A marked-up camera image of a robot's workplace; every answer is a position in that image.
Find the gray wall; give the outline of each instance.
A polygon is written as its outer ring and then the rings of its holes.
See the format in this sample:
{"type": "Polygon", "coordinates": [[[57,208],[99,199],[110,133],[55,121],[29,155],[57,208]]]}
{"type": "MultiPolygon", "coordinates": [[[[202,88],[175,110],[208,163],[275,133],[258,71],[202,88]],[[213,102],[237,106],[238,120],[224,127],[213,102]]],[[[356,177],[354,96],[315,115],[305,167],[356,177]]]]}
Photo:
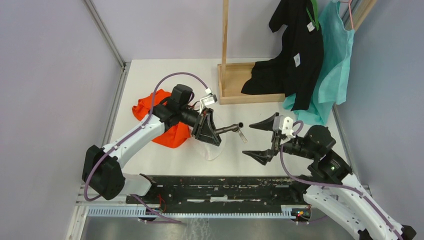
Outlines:
{"type": "Polygon", "coordinates": [[[354,37],[339,110],[363,183],[424,239],[424,1],[379,0],[354,37]]]}
{"type": "Polygon", "coordinates": [[[0,239],[62,239],[120,68],[80,0],[0,1],[0,56],[0,239]]]}
{"type": "MultiPolygon", "coordinates": [[[[281,51],[268,22],[280,0],[229,0],[228,58],[267,58],[281,51]]],[[[330,0],[317,0],[319,10],[330,0]]],[[[94,0],[126,62],[221,58],[222,0],[94,0]]],[[[344,13],[347,4],[342,4],[344,13]]]]}

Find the black shirt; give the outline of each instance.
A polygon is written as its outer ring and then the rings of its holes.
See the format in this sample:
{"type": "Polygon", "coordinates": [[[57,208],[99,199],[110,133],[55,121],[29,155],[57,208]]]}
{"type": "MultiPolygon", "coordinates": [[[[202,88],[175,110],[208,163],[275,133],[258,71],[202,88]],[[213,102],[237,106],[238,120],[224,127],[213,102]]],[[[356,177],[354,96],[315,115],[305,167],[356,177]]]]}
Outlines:
{"type": "Polygon", "coordinates": [[[251,71],[241,92],[249,95],[296,94],[294,110],[307,110],[324,59],[324,43],[321,33],[315,28],[309,31],[314,18],[310,0],[281,0],[269,21],[273,33],[287,25],[282,35],[282,51],[268,61],[258,61],[251,71]]]}

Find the gray floor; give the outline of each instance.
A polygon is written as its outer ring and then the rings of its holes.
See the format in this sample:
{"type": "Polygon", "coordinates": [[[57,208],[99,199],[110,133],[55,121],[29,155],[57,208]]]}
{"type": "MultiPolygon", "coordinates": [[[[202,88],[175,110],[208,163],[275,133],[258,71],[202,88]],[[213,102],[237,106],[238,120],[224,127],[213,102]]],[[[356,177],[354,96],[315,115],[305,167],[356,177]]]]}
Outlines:
{"type": "Polygon", "coordinates": [[[144,224],[135,218],[89,217],[82,240],[351,240],[330,218],[310,225],[287,219],[183,218],[185,224],[144,224]]]}

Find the orange fabric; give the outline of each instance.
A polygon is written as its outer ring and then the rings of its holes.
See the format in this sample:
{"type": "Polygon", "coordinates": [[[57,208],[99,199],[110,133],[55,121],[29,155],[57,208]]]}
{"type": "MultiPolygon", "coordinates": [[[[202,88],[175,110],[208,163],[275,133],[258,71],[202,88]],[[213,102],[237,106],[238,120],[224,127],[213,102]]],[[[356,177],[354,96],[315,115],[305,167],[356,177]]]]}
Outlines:
{"type": "MultiPolygon", "coordinates": [[[[152,106],[152,94],[148,97],[139,99],[138,105],[132,107],[132,113],[139,121],[149,114],[150,107],[152,106]]],[[[171,96],[170,92],[159,89],[154,96],[154,105],[158,105],[164,98],[169,96],[171,96]]],[[[188,138],[190,138],[189,127],[184,123],[179,122],[177,125],[171,127],[168,131],[156,137],[152,141],[174,149],[183,144],[188,138]]]]}

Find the red wire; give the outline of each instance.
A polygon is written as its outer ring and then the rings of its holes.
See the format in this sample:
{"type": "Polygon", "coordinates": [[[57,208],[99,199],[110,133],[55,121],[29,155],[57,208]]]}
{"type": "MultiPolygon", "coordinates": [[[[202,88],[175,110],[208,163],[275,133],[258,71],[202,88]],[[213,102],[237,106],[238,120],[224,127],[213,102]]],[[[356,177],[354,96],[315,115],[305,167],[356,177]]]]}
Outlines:
{"type": "Polygon", "coordinates": [[[165,200],[162,198],[162,196],[159,194],[159,195],[157,195],[157,197],[159,198],[159,209],[161,208],[161,206],[162,206],[162,202],[163,202],[163,204],[164,204],[164,209],[163,209],[163,213],[167,210],[167,203],[165,202],[165,200]]]}

